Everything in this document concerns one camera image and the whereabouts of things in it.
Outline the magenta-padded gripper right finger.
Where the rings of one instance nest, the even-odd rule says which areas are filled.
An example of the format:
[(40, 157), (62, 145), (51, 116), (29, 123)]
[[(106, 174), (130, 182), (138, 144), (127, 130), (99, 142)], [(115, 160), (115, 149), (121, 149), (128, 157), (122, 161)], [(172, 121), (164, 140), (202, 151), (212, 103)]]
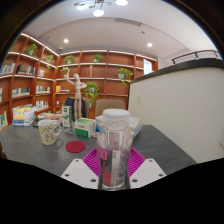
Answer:
[(131, 189), (146, 186), (166, 176), (165, 172), (153, 158), (146, 159), (134, 148), (130, 151), (127, 174)]

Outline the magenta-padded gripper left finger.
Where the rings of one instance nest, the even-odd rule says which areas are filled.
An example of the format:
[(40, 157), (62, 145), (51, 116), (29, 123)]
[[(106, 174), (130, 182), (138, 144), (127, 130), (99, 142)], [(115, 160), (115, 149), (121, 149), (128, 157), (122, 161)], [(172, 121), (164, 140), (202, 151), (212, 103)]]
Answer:
[(84, 188), (97, 189), (100, 176), (100, 163), (97, 149), (88, 152), (82, 159), (75, 158), (61, 177)]

